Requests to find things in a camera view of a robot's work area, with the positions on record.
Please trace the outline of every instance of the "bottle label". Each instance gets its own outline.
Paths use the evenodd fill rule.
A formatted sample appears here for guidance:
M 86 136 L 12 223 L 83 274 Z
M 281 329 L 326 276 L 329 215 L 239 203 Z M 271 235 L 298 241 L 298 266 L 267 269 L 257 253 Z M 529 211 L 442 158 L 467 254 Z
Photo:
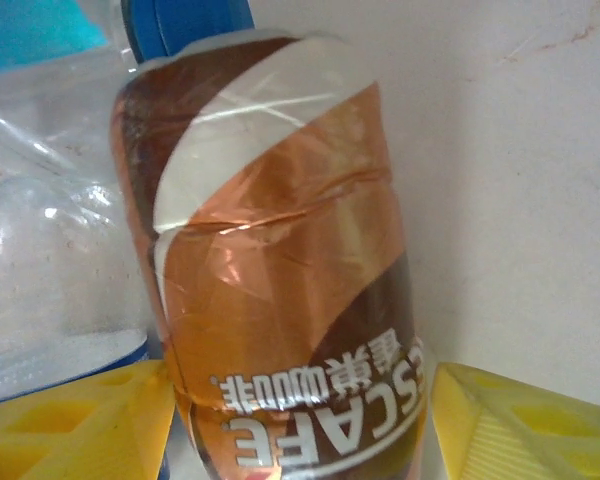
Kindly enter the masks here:
M 422 351 L 377 83 L 333 38 L 183 56 L 112 139 L 211 478 L 417 478 Z

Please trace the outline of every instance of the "plastic bottle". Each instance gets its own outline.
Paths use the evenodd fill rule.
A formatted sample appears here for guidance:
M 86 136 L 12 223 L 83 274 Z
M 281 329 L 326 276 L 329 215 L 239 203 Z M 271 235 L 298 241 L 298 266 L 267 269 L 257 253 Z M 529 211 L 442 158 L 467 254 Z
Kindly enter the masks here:
M 0 1 L 0 401 L 146 357 L 111 106 L 139 63 L 252 26 L 246 0 Z

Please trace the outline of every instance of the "yellow plastic object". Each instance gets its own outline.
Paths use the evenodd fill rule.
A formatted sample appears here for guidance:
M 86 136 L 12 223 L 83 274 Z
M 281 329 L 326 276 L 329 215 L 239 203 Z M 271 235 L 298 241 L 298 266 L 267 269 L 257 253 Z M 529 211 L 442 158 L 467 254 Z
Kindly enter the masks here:
M 0 404 L 0 480 L 155 480 L 173 417 L 162 362 Z
M 600 480 L 600 407 L 442 363 L 433 421 L 449 480 Z

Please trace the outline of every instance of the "bottle cap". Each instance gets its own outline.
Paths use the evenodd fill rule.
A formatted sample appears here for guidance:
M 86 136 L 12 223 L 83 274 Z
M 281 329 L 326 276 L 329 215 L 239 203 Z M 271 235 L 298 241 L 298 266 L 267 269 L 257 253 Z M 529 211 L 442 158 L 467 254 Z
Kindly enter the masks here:
M 247 0 L 129 0 L 123 8 L 138 63 L 175 55 L 196 40 L 254 26 Z

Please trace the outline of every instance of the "white wall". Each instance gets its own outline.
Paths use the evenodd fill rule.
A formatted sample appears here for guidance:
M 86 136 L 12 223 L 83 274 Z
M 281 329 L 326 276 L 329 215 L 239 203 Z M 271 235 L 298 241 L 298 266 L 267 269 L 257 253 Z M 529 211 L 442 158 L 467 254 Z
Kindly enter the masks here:
M 437 356 L 600 404 L 600 0 L 251 4 L 376 68 Z

